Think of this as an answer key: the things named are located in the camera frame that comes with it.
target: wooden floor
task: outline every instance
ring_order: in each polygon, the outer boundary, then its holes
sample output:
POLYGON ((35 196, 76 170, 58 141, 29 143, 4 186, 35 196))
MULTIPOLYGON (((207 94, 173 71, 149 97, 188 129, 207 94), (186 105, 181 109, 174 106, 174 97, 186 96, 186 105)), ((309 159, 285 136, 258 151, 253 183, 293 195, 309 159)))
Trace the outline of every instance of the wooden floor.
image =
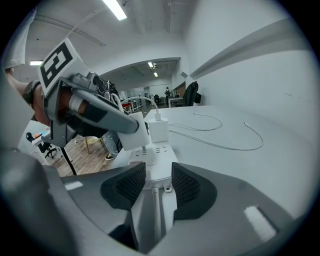
MULTIPOLYGON (((106 147, 99 140, 88 146, 90 154, 88 154, 87 151, 85 138, 78 135, 65 147, 65 150, 72 158, 71 163, 74 166, 76 173, 81 175, 108 170, 112 161, 105 160, 105 157, 109 153, 106 147)), ((70 166, 64 157, 58 159, 52 166, 57 168, 61 177, 73 175, 70 166)))

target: desk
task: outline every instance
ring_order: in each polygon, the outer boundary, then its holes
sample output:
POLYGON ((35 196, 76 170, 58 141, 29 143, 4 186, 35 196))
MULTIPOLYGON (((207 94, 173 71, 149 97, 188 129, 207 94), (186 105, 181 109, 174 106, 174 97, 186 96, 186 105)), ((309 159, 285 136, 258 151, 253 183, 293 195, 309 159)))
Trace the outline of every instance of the desk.
MULTIPOLYGON (((43 133, 42 133, 42 136, 45 136, 45 135, 48 134, 48 133, 49 133, 49 132, 43 132, 43 133)), ((45 163, 45 165, 49 166, 49 163, 48 163, 47 159, 45 158, 46 152, 45 152, 45 153, 42 153, 42 152, 40 151, 40 149, 38 148, 38 145, 41 144, 42 142, 44 142, 44 141, 41 139, 42 136, 39 136, 39 137, 35 138, 35 139, 32 141, 32 144, 33 144, 35 147, 37 147, 37 150, 38 150, 38 152, 39 152, 39 155, 41 156, 41 158, 42 158, 43 162, 45 163)), ((61 157, 63 156, 62 151, 61 151, 61 148, 60 148, 59 146, 54 146, 54 147, 56 148, 57 157, 58 157, 58 158, 61 158, 61 157)), ((68 154, 67 151, 66 151, 66 154, 67 154, 68 158, 70 159, 70 161, 72 161, 72 158, 70 157, 70 155, 68 154)))
POLYGON ((180 98, 169 98, 169 108, 171 108, 171 101, 174 101, 174 100, 182 100, 183 98, 180 97, 180 98))
MULTIPOLYGON (((217 117, 223 123, 218 130, 192 131, 174 126, 179 131, 216 144, 251 148, 260 145, 260 138, 246 126, 247 122, 264 139, 264 146, 253 151, 235 151, 210 146, 185 136, 169 133, 169 141, 180 163, 198 166, 217 173, 240 178, 255 186, 282 206, 293 218, 305 213, 316 191, 319 172, 313 145, 288 128, 256 114, 233 108, 216 106, 187 106, 163 108, 163 118, 169 123, 180 123, 194 128, 215 127, 217 117)), ((154 118, 152 109, 144 118, 154 118)), ((112 163, 112 168, 125 166, 131 151, 123 149, 112 163)))

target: wristwatch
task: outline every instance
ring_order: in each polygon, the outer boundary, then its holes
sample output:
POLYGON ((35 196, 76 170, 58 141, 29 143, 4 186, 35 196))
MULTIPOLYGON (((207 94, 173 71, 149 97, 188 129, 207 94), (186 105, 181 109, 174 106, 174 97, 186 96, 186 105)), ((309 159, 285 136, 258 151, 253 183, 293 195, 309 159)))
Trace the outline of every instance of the wristwatch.
POLYGON ((34 93, 35 93, 35 90, 36 90, 38 85, 40 85, 40 81, 39 80, 31 81, 30 83, 28 83, 28 85, 24 89, 24 92, 23 92, 23 95, 22 95, 23 99, 31 107, 32 107, 32 104, 34 103, 34 93))

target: person's arm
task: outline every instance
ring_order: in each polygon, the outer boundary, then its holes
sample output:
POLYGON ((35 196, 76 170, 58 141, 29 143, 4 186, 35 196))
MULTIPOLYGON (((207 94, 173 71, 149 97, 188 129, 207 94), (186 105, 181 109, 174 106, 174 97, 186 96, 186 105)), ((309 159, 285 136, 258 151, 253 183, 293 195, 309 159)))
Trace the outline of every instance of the person's arm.
MULTIPOLYGON (((5 70, 5 75, 6 79, 10 83, 10 85, 15 88, 18 93, 23 96, 24 91, 28 85, 27 82, 20 82, 16 80, 12 76, 12 69, 8 68, 5 70)), ((62 113, 65 112, 69 108, 69 101, 72 96, 72 93, 65 89, 62 88, 61 93, 60 93, 60 99, 59 99, 59 106, 58 110, 61 111, 62 113)), ((83 101, 79 107, 78 112, 80 114, 83 114, 85 109, 86 109, 87 103, 83 101)), ((45 111, 44 111, 44 106, 43 106, 43 98, 42 98, 42 88, 40 85, 38 85, 34 91, 33 94, 33 103, 32 103, 32 108, 34 110, 34 117, 37 121, 40 123, 50 126, 50 120, 46 117, 45 111)))

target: shoe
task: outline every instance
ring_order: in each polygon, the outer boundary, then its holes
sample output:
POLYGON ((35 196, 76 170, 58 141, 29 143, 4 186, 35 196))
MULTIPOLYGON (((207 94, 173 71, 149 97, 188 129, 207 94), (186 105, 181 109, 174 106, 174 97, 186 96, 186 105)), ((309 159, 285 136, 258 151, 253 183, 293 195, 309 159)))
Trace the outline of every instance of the shoe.
POLYGON ((115 159, 115 157, 112 156, 110 153, 105 157, 105 160, 106 160, 106 161, 111 161, 111 160, 113 160, 113 159, 115 159))

